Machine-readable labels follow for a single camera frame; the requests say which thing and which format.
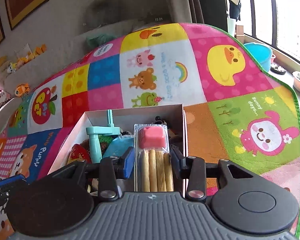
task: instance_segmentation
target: plastic packaging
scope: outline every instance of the plastic packaging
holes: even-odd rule
[[[113,155],[121,157],[129,146],[133,147],[133,135],[119,135],[109,144],[103,158]]]
[[[135,124],[134,134],[135,191],[173,191],[167,126]]]

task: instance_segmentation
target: pig cartoon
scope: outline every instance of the pig cartoon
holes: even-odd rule
[[[151,63],[154,60],[155,56],[150,54],[150,50],[146,49],[143,52],[138,53],[135,57],[127,59],[128,67],[152,67],[153,64]]]
[[[240,134],[244,149],[252,151],[253,156],[258,151],[267,156],[277,155],[300,134],[297,127],[283,130],[279,125],[280,115],[277,112],[265,111],[265,114],[268,117],[251,121],[247,130],[242,130]]]

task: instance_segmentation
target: dark cloth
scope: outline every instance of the dark cloth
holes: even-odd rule
[[[189,6],[190,6],[190,12],[191,12],[191,20],[193,23],[197,23],[197,17],[195,16],[193,0],[189,0]]]
[[[229,0],[229,17],[235,19],[236,21],[240,20],[240,10],[241,10],[241,1],[239,0],[238,5]]]
[[[193,0],[193,3],[194,3],[194,11],[195,11],[197,23],[204,23],[200,1]]]
[[[225,0],[199,0],[205,24],[228,32]]]

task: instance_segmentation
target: gray plastic base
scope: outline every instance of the gray plastic base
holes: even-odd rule
[[[72,232],[48,238],[16,232],[9,239],[296,240],[288,232],[272,236],[240,235],[219,224],[204,204],[189,202],[178,192],[125,192],[114,203],[100,204],[90,218]]]

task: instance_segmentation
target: blue clamp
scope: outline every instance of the blue clamp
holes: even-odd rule
[[[90,157],[92,163],[100,163],[102,159],[99,135],[120,135],[120,127],[115,127],[113,123],[112,110],[107,110],[108,125],[87,127],[89,135]]]

